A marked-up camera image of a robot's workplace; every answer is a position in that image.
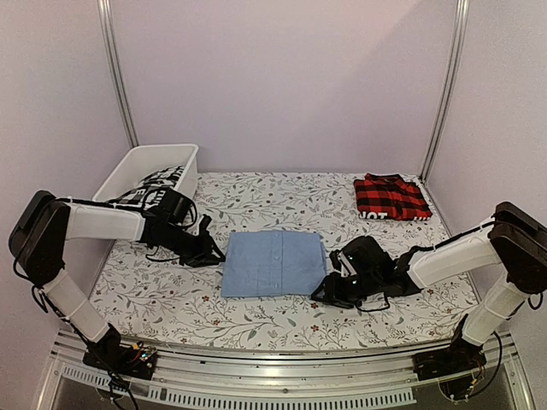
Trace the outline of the light blue long sleeve shirt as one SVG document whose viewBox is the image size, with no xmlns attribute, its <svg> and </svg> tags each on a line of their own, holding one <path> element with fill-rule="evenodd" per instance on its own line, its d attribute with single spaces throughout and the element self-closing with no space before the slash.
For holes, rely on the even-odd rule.
<svg viewBox="0 0 547 410">
<path fill-rule="evenodd" d="M 326 276 L 326 251 L 317 233 L 234 232 L 223 265 L 221 295 L 310 296 Z"/>
</svg>

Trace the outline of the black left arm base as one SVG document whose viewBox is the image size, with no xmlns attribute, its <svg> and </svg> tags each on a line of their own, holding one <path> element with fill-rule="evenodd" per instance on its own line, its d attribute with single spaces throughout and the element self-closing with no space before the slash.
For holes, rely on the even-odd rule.
<svg viewBox="0 0 547 410">
<path fill-rule="evenodd" d="M 142 342 L 122 345 L 117 339 L 104 339 L 90 343 L 83 363 L 119 375 L 151 380 L 156 369 L 157 350 Z"/>
</svg>

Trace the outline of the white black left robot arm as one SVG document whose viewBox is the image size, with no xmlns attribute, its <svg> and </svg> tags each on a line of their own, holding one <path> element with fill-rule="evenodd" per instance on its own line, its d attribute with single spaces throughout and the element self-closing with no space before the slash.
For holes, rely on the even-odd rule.
<svg viewBox="0 0 547 410">
<path fill-rule="evenodd" d="M 211 218 L 199 216 L 194 202 L 176 190 L 161 194 L 156 205 L 146 205 L 60 198 L 39 190 L 9 235 L 15 274 L 32 283 L 44 308 L 56 309 L 61 319 L 95 343 L 95 358 L 110 371 L 126 364 L 126 350 L 112 340 L 119 336 L 117 330 L 69 276 L 64 260 L 68 241 L 141 243 L 170 251 L 187 267 L 215 266 L 226 259 L 209 233 Z"/>
</svg>

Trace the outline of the red black plaid shirt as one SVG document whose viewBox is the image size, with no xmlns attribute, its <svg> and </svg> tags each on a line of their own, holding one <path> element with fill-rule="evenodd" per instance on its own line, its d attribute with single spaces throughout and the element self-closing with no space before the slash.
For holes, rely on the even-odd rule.
<svg viewBox="0 0 547 410">
<path fill-rule="evenodd" d="M 353 181 L 356 207 L 366 220 L 424 221 L 432 211 L 420 187 L 399 174 L 375 175 Z"/>
</svg>

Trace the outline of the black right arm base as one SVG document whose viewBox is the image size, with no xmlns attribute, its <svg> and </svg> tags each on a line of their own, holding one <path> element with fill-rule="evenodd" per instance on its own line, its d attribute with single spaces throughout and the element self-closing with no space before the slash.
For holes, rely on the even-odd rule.
<svg viewBox="0 0 547 410">
<path fill-rule="evenodd" d="M 426 351 L 412 356 L 413 372 L 420 381 L 470 371 L 486 364 L 481 346 L 457 338 L 447 348 Z"/>
</svg>

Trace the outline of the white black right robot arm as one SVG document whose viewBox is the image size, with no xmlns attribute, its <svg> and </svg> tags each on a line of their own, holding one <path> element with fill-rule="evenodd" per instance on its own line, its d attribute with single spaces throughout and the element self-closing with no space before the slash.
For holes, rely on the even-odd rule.
<svg viewBox="0 0 547 410">
<path fill-rule="evenodd" d="M 334 270 L 312 300 L 361 309 L 370 296 L 412 296 L 437 282 L 501 265 L 504 274 L 460 323 L 455 343 L 442 354 L 448 372 L 473 361 L 475 348 L 510 319 L 532 295 L 546 290 L 546 228 L 511 202 L 501 202 L 480 225 L 430 247 L 414 246 L 396 259 L 371 236 L 360 236 L 330 254 Z"/>
</svg>

